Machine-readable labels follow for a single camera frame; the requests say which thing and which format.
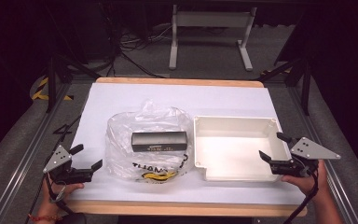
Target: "metal stand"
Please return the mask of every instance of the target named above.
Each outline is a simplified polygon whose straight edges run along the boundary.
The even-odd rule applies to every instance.
[[[89,70],[83,64],[74,62],[65,56],[55,54],[48,62],[48,109],[46,113],[49,113],[57,102],[56,75],[60,78],[62,83],[70,83],[72,81],[72,75],[67,68],[68,64],[71,64],[79,71],[95,79],[101,77],[99,74]]]
[[[252,24],[255,19],[256,7],[250,12],[199,12],[199,11],[178,11],[177,6],[173,6],[172,12],[172,45],[170,57],[170,69],[176,69],[178,53],[178,26],[201,26],[201,27],[238,27],[245,28],[242,40],[238,40],[238,47],[241,52],[242,60],[246,71],[252,71],[253,67],[249,54],[246,50],[246,43],[251,33]]]
[[[289,76],[286,78],[284,83],[288,87],[294,87],[298,81],[303,77],[302,93],[301,93],[301,107],[304,110],[304,113],[308,116],[310,112],[308,111],[308,101],[310,96],[310,66],[307,59],[297,58],[291,62],[285,63],[272,71],[264,71],[264,76],[257,78],[257,81],[265,82],[272,77],[276,77],[280,73],[291,68]]]

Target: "person's arm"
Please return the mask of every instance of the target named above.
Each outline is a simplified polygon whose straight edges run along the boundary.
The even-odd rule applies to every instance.
[[[316,213],[316,223],[341,224],[343,222],[338,213],[338,210],[336,209],[336,205],[327,184],[327,172],[323,160],[319,160],[318,172],[319,190],[312,198]],[[290,175],[284,175],[282,177],[282,181],[298,186],[298,188],[305,195],[308,195],[311,192],[314,184],[312,177],[294,177]]]
[[[51,186],[53,192],[58,193],[62,189],[62,186],[52,184]],[[73,184],[66,186],[64,190],[64,200],[68,198],[68,196],[75,190],[75,189],[83,189],[83,184]],[[36,221],[37,224],[53,224],[56,221],[54,220],[55,217],[59,217],[60,208],[55,203],[50,202],[50,196],[48,194],[48,185],[46,184],[46,179],[43,182],[43,199],[42,203],[40,204],[39,210],[37,211],[36,218],[44,217],[41,220]]]

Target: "white tray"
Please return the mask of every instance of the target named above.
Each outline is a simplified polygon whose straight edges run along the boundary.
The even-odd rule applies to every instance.
[[[279,176],[258,151],[273,160],[289,160],[287,145],[276,136],[280,131],[276,119],[197,116],[195,166],[208,181],[276,181]]]

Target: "clear plastic bag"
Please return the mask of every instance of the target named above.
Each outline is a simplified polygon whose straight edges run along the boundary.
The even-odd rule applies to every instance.
[[[132,133],[186,132],[185,151],[133,152]],[[183,110],[148,100],[142,110],[114,115],[107,122],[105,158],[109,172],[123,179],[165,183],[193,167],[193,122]]]

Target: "small black box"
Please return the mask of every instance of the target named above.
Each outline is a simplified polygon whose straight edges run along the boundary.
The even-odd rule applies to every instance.
[[[186,132],[133,133],[131,145],[134,152],[184,151],[187,135]]]

